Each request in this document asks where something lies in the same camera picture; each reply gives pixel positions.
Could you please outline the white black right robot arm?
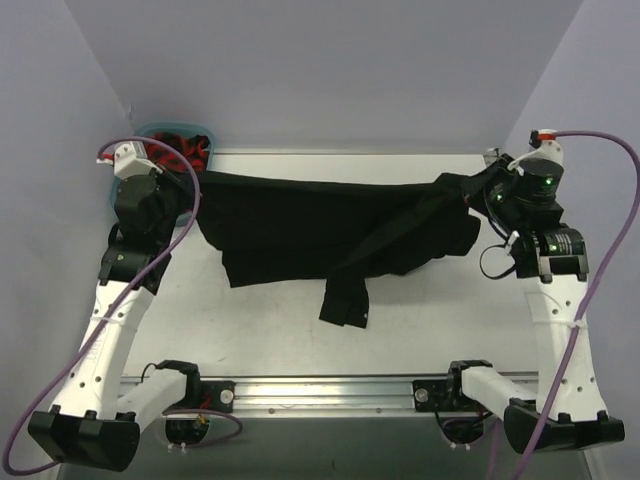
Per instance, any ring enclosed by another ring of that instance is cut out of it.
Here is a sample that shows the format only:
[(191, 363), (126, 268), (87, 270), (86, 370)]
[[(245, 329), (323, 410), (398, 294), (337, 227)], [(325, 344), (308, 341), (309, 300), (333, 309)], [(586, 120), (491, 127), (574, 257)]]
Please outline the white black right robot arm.
[(470, 206), (507, 236), (503, 246), (533, 324), (538, 381), (529, 391), (487, 361), (455, 361), (443, 395), (456, 409), (477, 402), (495, 415), (522, 456), (625, 438), (623, 421), (609, 413), (600, 393), (579, 310), (592, 283), (584, 238), (561, 221), (556, 190), (563, 174), (552, 160), (529, 158), (512, 166), (501, 158), (463, 184)]

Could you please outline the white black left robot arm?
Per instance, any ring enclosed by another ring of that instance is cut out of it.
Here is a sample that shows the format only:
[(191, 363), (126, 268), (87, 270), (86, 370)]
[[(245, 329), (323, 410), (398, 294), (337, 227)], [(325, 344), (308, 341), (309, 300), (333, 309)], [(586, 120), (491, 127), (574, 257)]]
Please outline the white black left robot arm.
[(163, 363), (125, 395), (121, 377), (139, 325), (155, 299), (171, 252), (182, 241), (174, 229), (197, 213), (196, 177), (133, 175), (118, 185), (107, 249), (98, 273), (94, 310), (83, 344), (57, 375), (51, 406), (33, 411), (30, 437), (57, 464), (121, 472), (132, 462), (141, 434), (171, 406), (196, 408), (202, 386), (195, 365)]

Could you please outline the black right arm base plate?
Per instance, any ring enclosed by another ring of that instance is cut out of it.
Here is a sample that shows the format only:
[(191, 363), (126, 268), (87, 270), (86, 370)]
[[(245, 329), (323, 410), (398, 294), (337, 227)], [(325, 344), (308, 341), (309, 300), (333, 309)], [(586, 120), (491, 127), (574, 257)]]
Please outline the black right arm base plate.
[(446, 380), (414, 380), (412, 382), (414, 409), (420, 413), (462, 412), (464, 402), (456, 399)]

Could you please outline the black long sleeve shirt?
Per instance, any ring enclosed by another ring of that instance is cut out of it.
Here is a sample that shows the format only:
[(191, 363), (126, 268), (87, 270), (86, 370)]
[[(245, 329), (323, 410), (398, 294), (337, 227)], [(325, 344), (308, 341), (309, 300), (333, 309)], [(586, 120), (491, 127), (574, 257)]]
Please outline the black long sleeve shirt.
[(404, 276), (472, 249), (481, 222), (462, 179), (367, 185), (206, 172), (197, 222), (221, 252), (231, 287), (322, 280), (320, 320), (365, 328), (367, 279)]

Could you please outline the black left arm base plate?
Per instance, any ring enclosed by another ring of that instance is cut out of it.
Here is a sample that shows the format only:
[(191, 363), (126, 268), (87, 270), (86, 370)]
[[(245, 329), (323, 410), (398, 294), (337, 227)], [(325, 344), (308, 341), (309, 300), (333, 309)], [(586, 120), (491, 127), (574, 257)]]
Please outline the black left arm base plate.
[(236, 383), (230, 380), (200, 381), (185, 402), (187, 408), (232, 413)]

